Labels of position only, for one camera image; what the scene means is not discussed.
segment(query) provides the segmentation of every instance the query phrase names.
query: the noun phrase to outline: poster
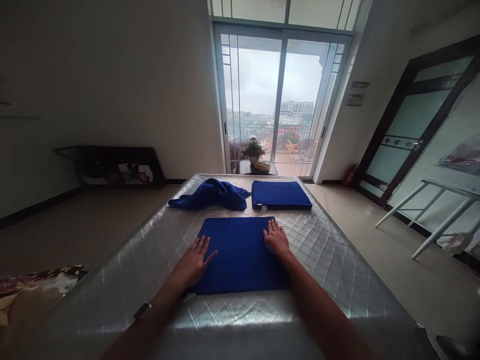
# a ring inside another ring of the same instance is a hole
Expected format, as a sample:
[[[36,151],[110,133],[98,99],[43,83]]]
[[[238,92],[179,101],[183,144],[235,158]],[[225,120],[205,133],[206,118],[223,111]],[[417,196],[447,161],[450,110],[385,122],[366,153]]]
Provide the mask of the poster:
[[[369,82],[354,81],[351,84],[350,94],[346,99],[346,106],[361,107],[364,102],[365,92],[370,86]]]

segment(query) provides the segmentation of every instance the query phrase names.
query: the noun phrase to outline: wristwatch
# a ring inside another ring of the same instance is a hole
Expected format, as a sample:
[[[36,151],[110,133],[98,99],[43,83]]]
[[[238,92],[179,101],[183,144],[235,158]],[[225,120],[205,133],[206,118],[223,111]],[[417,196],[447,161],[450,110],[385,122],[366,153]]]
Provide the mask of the wristwatch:
[[[152,308],[152,304],[149,303],[149,302],[144,302],[142,306],[140,306],[140,308],[136,311],[136,313],[133,315],[133,318],[135,320],[138,320],[142,317],[142,315],[144,314],[144,312],[147,310],[147,309],[151,309]]]

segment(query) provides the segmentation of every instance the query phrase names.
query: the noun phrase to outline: glass sliding door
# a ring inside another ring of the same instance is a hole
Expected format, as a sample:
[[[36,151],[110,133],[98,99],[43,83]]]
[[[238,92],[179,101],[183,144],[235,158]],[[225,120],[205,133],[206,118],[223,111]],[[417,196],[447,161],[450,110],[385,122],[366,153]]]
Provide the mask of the glass sliding door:
[[[282,32],[222,26],[215,29],[215,37],[221,44],[219,80],[224,84],[220,100],[227,170],[234,173],[240,150],[252,137],[268,149],[263,160],[272,161]],[[216,48],[218,62],[218,44]]]
[[[252,137],[279,175],[311,179],[350,37],[216,25],[227,171]]]
[[[310,179],[345,45],[287,35],[274,163],[281,175]]]

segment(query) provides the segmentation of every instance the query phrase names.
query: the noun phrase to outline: forearm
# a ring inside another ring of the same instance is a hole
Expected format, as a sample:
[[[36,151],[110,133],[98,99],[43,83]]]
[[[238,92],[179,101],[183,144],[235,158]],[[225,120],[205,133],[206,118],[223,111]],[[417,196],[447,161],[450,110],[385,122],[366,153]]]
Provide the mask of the forearm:
[[[169,311],[182,292],[181,287],[168,280],[151,300],[151,308],[145,312],[145,318],[142,316],[135,320],[100,359],[145,358],[165,326]]]
[[[372,359],[349,319],[290,251],[278,256],[290,276],[299,313],[326,359]]]

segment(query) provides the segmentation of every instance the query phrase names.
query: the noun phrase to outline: quilted silver mattress cover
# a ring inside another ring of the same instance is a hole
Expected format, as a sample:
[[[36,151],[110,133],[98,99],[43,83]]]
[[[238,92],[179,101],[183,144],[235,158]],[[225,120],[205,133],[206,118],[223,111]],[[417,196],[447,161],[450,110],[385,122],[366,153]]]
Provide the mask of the quilted silver mattress cover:
[[[297,177],[196,174],[175,195],[215,177],[251,190],[252,181],[298,181],[311,211],[260,213],[163,206],[45,316],[23,356],[97,359],[170,275],[207,218],[275,216],[290,248],[381,359],[438,359],[425,331],[397,301]],[[181,304],[151,359],[323,359],[289,291],[195,296]]]

